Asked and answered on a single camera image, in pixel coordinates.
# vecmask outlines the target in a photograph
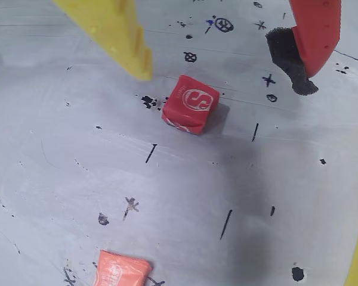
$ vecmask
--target black ink dot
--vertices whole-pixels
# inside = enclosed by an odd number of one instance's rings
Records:
[[[103,213],[100,213],[100,215],[98,216],[98,222],[101,225],[108,225],[109,221],[107,220],[107,216],[105,216]]]
[[[257,8],[263,7],[259,2],[253,2],[253,5],[255,5]]]
[[[304,270],[299,267],[293,267],[292,268],[292,276],[293,276],[294,281],[296,281],[296,282],[301,281],[305,277]]]
[[[267,99],[270,101],[270,102],[276,102],[277,101],[277,96],[273,95],[273,94],[268,94],[267,95]]]

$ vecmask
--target black marker mark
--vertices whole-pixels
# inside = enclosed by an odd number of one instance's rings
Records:
[[[264,77],[264,76],[263,76],[263,80],[264,80],[265,82],[267,82],[267,88],[269,87],[269,84],[271,84],[271,83],[275,84],[275,83],[276,83],[276,82],[274,82],[274,81],[272,80],[272,74],[271,74],[271,73],[269,74],[269,77]]]
[[[264,26],[264,21],[259,21],[258,23],[254,23],[254,25],[257,25],[258,26],[258,29],[261,30],[261,29],[266,29],[266,27]]]
[[[277,101],[277,96],[273,95],[273,94],[268,94],[267,95],[267,99],[270,101],[270,102],[276,102]]]
[[[88,169],[86,169],[85,167],[83,167],[83,165],[81,165],[80,163],[78,163],[78,161],[76,159],[74,159],[74,161],[77,163],[78,166],[81,166],[83,169],[85,169],[86,171],[89,171]]]
[[[147,157],[146,164],[147,164],[147,162],[150,160],[151,155],[153,154],[153,152],[154,152],[156,146],[157,146],[157,144],[153,144],[153,148],[152,148],[152,150],[151,150],[149,156]]]
[[[98,216],[98,222],[101,225],[108,225],[109,221],[107,220],[107,216],[105,216],[103,213],[100,213],[100,215]]]
[[[66,279],[64,280],[64,282],[68,282],[70,286],[74,286],[74,283],[76,282],[75,280],[70,279],[69,275],[66,272],[66,268],[64,268],[64,273],[66,276]]]
[[[161,285],[163,285],[164,283],[166,283],[165,281],[162,281],[162,282],[157,283],[157,282],[156,282],[153,278],[151,278],[151,277],[147,277],[147,279],[150,280],[152,283],[154,283],[154,285],[152,285],[152,286],[161,286]]]
[[[293,267],[292,268],[292,276],[293,276],[294,281],[296,281],[296,282],[301,281],[305,277],[304,270],[299,267]]]
[[[44,145],[42,144],[42,139],[41,139],[41,150],[42,150],[42,153],[44,154],[44,157],[46,159],[46,161],[49,163],[49,165],[55,167],[56,169],[60,170],[60,168],[56,167],[55,165],[53,165],[52,163],[50,163],[47,159],[47,156],[45,155],[45,152],[44,152]]]
[[[358,58],[354,58],[354,57],[352,57],[352,56],[350,56],[350,55],[344,54],[343,52],[339,52],[339,51],[337,51],[336,49],[335,49],[334,51],[337,52],[337,53],[339,53],[340,55],[345,55],[346,57],[349,57],[349,58],[352,58],[353,60],[358,61]]]
[[[255,133],[253,134],[252,142],[255,141],[257,129],[258,129],[258,123],[256,124],[256,129],[255,129]]]
[[[139,209],[137,209],[137,206],[139,205],[139,203],[134,204],[134,202],[135,202],[134,198],[128,199],[127,197],[125,197],[125,199],[129,205],[127,206],[127,209],[125,211],[124,220],[126,219],[127,214],[129,213],[129,210],[135,210],[136,212],[139,212]]]
[[[177,21],[177,23],[182,26],[183,28],[187,26],[187,24],[184,24],[182,21]]]
[[[233,27],[232,23],[230,22],[230,20],[227,20],[225,18],[217,18],[215,20],[215,27],[219,31],[222,31],[223,33],[231,32],[234,29],[234,27]]]
[[[231,213],[232,213],[232,210],[230,210],[228,212],[228,216],[227,216],[227,219],[226,219],[226,222],[224,223],[224,226],[223,226],[223,231],[221,232],[221,235],[220,235],[220,240],[223,238],[223,235],[226,231],[226,227],[227,227],[227,224],[228,224],[228,221],[229,221],[229,217],[231,216]]]
[[[263,7],[259,2],[253,2],[253,5],[255,5],[257,8]]]
[[[142,97],[141,100],[144,101],[143,104],[146,106],[147,109],[151,109],[153,106],[156,106],[156,104],[158,102],[158,100],[156,98],[148,97],[147,95]]]
[[[197,55],[191,52],[184,52],[184,60],[189,63],[194,63],[197,60]]]

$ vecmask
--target black ink stain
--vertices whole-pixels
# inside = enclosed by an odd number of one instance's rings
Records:
[[[257,25],[259,30],[265,30],[266,27],[264,26],[264,23],[264,21],[259,21],[258,23],[254,23],[254,25]]]
[[[299,267],[293,267],[292,268],[292,276],[293,276],[294,281],[296,281],[296,282],[301,281],[305,277],[304,270]]]
[[[309,80],[306,74],[292,29],[276,28],[266,37],[272,62],[289,76],[293,90],[300,95],[317,92],[318,87]]]
[[[267,99],[270,102],[276,102],[277,101],[277,96],[273,95],[273,94],[267,94]]]
[[[148,280],[150,280],[152,283],[154,283],[154,285],[152,285],[152,286],[161,286],[161,285],[163,285],[164,283],[166,283],[165,281],[162,281],[162,282],[156,282],[153,278],[151,278],[151,277],[147,277],[147,279]]]
[[[153,144],[153,148],[152,148],[152,150],[151,150],[149,156],[147,157],[146,164],[147,164],[147,162],[150,160],[151,155],[153,154],[153,152],[154,152],[156,146],[157,146],[157,144]]]
[[[66,270],[67,270],[67,269],[64,268],[64,273],[65,273],[65,277],[66,277],[66,279],[64,280],[64,282],[69,283],[70,286],[74,286],[74,284],[75,284],[76,281],[73,280],[73,279],[70,279],[69,274],[67,273]]]
[[[271,83],[275,84],[276,83],[275,81],[272,80],[272,74],[271,73],[269,74],[269,77],[263,76],[263,80],[265,82],[267,82],[267,88],[269,87],[269,84],[271,84]]]
[[[232,210],[229,210],[226,222],[224,223],[224,226],[223,226],[223,231],[221,232],[221,235],[220,235],[220,240],[223,238],[223,235],[224,235],[224,233],[226,231],[227,224],[228,224],[229,218],[231,216],[231,213],[232,213]]]
[[[217,18],[215,20],[215,27],[223,33],[231,32],[234,29],[231,21],[225,18]]]
[[[109,221],[107,220],[107,216],[105,216],[103,213],[100,213],[100,215],[98,216],[98,222],[101,225],[108,225]]]
[[[346,57],[349,57],[349,58],[352,58],[353,60],[358,61],[358,58],[354,58],[354,57],[352,57],[352,56],[350,56],[350,55],[348,55],[348,54],[344,54],[343,52],[339,52],[339,51],[337,51],[336,49],[335,49],[334,51],[337,52],[337,53],[339,53],[340,55],[344,55],[344,56],[346,56]]]
[[[148,97],[147,95],[142,97],[141,100],[144,101],[143,105],[145,105],[147,109],[151,109],[153,106],[156,106],[158,102],[156,98]]]
[[[255,133],[253,134],[252,142],[255,141],[257,129],[258,129],[258,123],[256,124]]]
[[[259,2],[253,2],[253,5],[255,5],[257,8],[263,7]]]
[[[184,60],[189,63],[194,63],[197,60],[197,55],[191,52],[184,52]]]

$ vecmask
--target black line mark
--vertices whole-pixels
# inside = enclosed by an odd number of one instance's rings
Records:
[[[263,7],[259,2],[253,2],[253,5],[255,5],[257,8]]]
[[[74,283],[76,282],[75,280],[70,279],[69,275],[66,272],[66,268],[64,268],[64,273],[66,276],[66,279],[64,280],[64,282],[68,282],[70,286],[74,286]]]
[[[76,159],[74,159],[74,161],[77,163],[77,165],[81,166],[83,169],[85,169],[86,171],[89,171],[88,169],[86,169],[85,167],[83,167],[83,165],[81,165],[80,163],[78,163],[78,161]]]
[[[258,129],[258,123],[256,124],[255,133],[253,134],[252,142],[255,141],[257,129]]]
[[[267,94],[267,99],[270,102],[276,102],[277,101],[277,96],[273,95],[273,94]]]
[[[45,155],[44,145],[43,145],[43,143],[42,143],[42,139],[41,139],[41,150],[42,150],[42,153],[44,154],[44,157],[45,157],[46,161],[49,163],[49,165],[51,165],[51,166],[55,167],[56,169],[60,170],[60,168],[56,167],[55,165],[53,165],[52,163],[50,163],[50,162],[48,161],[47,156]]]
[[[109,221],[107,220],[107,216],[105,216],[103,213],[100,213],[98,216],[98,222],[100,225],[108,225]]]
[[[229,217],[231,216],[231,213],[232,213],[232,210],[229,210],[226,222],[224,223],[224,226],[223,226],[223,231],[221,232],[221,235],[220,235],[220,240],[223,238],[223,235],[224,235],[224,233],[226,231],[227,224],[228,224],[228,221],[229,221]]]
[[[139,205],[139,203],[134,204],[134,202],[135,202],[134,198],[128,199],[127,197],[125,197],[125,199],[129,205],[127,206],[127,209],[125,211],[124,220],[126,219],[127,214],[129,213],[129,210],[135,210],[137,213],[139,212],[139,209],[137,209],[137,206]]]
[[[151,152],[150,152],[149,156],[147,157],[146,164],[147,164],[147,162],[150,160],[151,155],[153,154],[153,152],[154,152],[156,146],[158,146],[158,145],[157,145],[157,144],[153,144],[153,148],[151,149]]]
[[[276,83],[275,81],[272,80],[272,74],[271,73],[269,74],[269,77],[264,77],[263,76],[263,80],[265,82],[267,82],[267,88],[269,87],[269,84],[271,84],[271,83],[275,84]]]
[[[163,285],[164,283],[166,283],[165,281],[162,281],[162,282],[157,283],[157,282],[156,282],[153,278],[151,278],[151,277],[147,277],[147,279],[150,280],[152,283],[154,283],[154,285],[152,285],[152,286],[161,286],[161,285]]]
[[[184,52],[184,60],[189,63],[194,63],[197,60],[197,55],[191,52]]]
[[[261,29],[266,29],[266,27],[264,26],[264,21],[259,21],[258,23],[254,23],[254,25],[257,25],[258,26],[258,29],[261,30]]]
[[[339,51],[337,51],[336,49],[335,49],[334,51],[337,52],[337,53],[339,53],[340,55],[345,55],[346,57],[349,57],[349,58],[352,58],[353,60],[358,61],[358,58],[354,58],[354,57],[352,57],[352,56],[350,56],[350,55],[344,54],[343,52],[339,52]]]
[[[215,27],[223,33],[231,32],[234,29],[231,21],[225,18],[217,18],[215,20]]]

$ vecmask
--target black cross mark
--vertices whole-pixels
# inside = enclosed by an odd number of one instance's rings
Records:
[[[223,33],[231,32],[234,29],[231,21],[225,18],[217,18],[215,20],[215,27]]]
[[[191,52],[184,52],[184,60],[189,63],[194,63],[197,60],[197,55]]]
[[[276,83],[275,81],[272,80],[272,74],[271,73],[269,74],[269,77],[264,77],[263,76],[263,80],[265,82],[267,82],[267,88],[269,87],[269,84],[271,84],[271,83],[275,84]]]
[[[134,198],[128,199],[127,197],[125,197],[125,199],[129,205],[127,206],[127,209],[125,211],[124,220],[126,219],[127,214],[129,213],[129,210],[135,210],[136,212],[139,212],[139,209],[137,209],[137,206],[139,205],[139,203],[134,204],[134,202],[135,202]]]
[[[65,273],[65,276],[66,276],[66,279],[64,280],[64,282],[68,282],[70,286],[74,286],[74,283],[76,281],[70,279],[69,275],[66,272],[66,268],[64,268],[64,273]]]
[[[154,285],[152,285],[152,286],[161,286],[161,285],[163,285],[164,283],[166,283],[166,281],[162,281],[162,282],[157,283],[157,282],[156,282],[153,278],[151,278],[151,277],[147,277],[147,279],[150,280],[152,283],[154,283]]]
[[[266,29],[266,27],[264,26],[264,21],[259,21],[258,23],[254,23],[255,25],[258,26],[258,29],[261,30],[261,29]]]

